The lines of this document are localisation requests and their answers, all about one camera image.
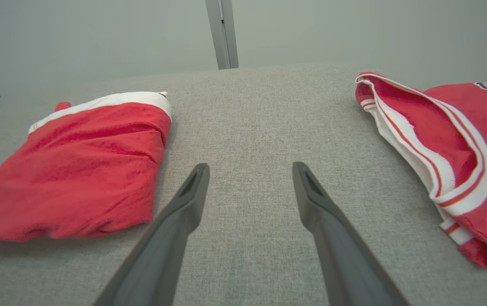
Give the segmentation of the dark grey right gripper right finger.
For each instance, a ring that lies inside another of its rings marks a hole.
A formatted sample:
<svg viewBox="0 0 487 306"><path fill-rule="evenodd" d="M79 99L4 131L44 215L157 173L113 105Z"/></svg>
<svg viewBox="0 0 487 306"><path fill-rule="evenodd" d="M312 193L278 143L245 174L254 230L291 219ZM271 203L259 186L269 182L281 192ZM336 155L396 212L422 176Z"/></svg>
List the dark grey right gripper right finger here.
<svg viewBox="0 0 487 306"><path fill-rule="evenodd" d="M294 162L299 215L315 240L331 306L407 306L408 300L311 169Z"/></svg>

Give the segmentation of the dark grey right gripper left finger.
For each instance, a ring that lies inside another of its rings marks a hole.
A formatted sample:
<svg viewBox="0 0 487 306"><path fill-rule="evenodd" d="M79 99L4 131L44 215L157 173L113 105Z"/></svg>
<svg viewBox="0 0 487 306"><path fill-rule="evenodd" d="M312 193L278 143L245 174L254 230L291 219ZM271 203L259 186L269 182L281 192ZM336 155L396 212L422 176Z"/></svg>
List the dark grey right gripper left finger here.
<svg viewBox="0 0 487 306"><path fill-rule="evenodd" d="M197 164L147 228L94 302L96 306L171 306L189 235L199 226L210 167Z"/></svg>

